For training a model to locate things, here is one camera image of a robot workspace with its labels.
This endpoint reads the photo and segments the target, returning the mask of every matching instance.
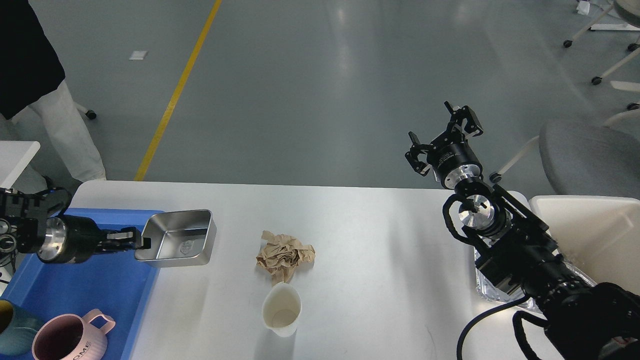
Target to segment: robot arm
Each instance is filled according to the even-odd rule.
[[[409,133],[412,146],[405,157],[414,171],[426,175],[432,168],[436,180],[454,190],[443,207],[445,224],[454,238],[480,253],[476,268],[506,293],[521,288],[545,315],[546,320],[524,312],[514,317],[527,358],[537,359],[523,343],[522,319],[544,327],[565,359],[640,359],[640,297],[615,284],[593,287],[561,254],[554,255],[557,244],[548,225],[503,188],[483,181],[482,165],[467,141],[483,132],[474,112],[445,105],[451,114],[447,129],[429,144]],[[418,160],[421,154],[426,163]],[[449,215],[456,202],[464,235]]]
[[[0,252],[36,253],[44,263],[82,263],[94,254],[150,248],[135,227],[101,230],[90,218],[65,215],[70,201],[62,188],[35,194],[0,188]]]

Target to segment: teal mug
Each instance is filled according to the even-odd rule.
[[[44,322],[25,309],[0,300],[0,354],[21,355],[31,350]]]

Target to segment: white bin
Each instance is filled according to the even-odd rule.
[[[640,200],[552,195],[529,204],[575,266],[596,282],[640,293]]]

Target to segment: white table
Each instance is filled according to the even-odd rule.
[[[40,143],[0,141],[0,188],[10,188],[38,152]]]
[[[472,249],[442,220],[445,190],[89,181],[76,208],[210,209],[211,261],[163,268],[132,359],[454,359],[476,314],[495,306],[475,289]],[[316,248],[291,284],[303,303],[298,331],[279,338],[260,309],[269,275],[256,267],[262,230]],[[487,318],[465,359],[524,359],[513,310]],[[540,328],[533,349],[560,359]]]

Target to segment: crumpled paper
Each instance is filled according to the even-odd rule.
[[[280,281],[289,282],[298,265],[304,261],[310,263],[316,258],[313,246],[302,245],[293,236],[263,231],[262,239],[267,240],[267,245],[255,259],[259,267],[271,274],[271,285]]]

